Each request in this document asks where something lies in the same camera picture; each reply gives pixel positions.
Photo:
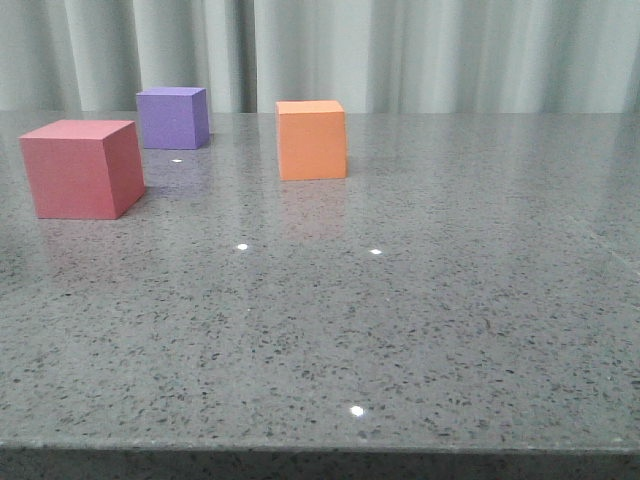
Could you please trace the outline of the orange foam cube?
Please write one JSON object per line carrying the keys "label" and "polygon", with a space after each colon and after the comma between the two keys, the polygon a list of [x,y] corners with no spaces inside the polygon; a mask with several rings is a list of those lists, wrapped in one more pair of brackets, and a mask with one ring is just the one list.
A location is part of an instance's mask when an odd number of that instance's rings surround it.
{"label": "orange foam cube", "polygon": [[282,180],[347,176],[346,118],[337,100],[277,101],[276,130]]}

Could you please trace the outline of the purple foam cube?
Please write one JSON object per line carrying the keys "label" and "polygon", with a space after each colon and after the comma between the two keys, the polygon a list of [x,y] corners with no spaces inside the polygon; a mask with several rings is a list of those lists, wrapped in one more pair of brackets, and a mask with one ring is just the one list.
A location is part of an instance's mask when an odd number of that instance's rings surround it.
{"label": "purple foam cube", "polygon": [[154,87],[136,94],[143,146],[191,150],[209,142],[207,91],[201,87]]}

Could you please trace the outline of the red foam cube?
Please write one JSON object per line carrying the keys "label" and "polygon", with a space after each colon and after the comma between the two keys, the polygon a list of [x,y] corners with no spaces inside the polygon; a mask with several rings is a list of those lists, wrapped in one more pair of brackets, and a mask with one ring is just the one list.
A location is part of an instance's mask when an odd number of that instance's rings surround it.
{"label": "red foam cube", "polygon": [[59,120],[19,141],[39,218],[117,219],[145,193],[131,120]]}

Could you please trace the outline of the pale green curtain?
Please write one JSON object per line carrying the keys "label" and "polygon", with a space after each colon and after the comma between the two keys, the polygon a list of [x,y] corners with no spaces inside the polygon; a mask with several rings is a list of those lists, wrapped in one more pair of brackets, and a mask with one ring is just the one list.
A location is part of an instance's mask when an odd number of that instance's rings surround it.
{"label": "pale green curtain", "polygon": [[639,108],[635,1],[5,1],[5,110],[129,110],[202,86],[215,112]]}

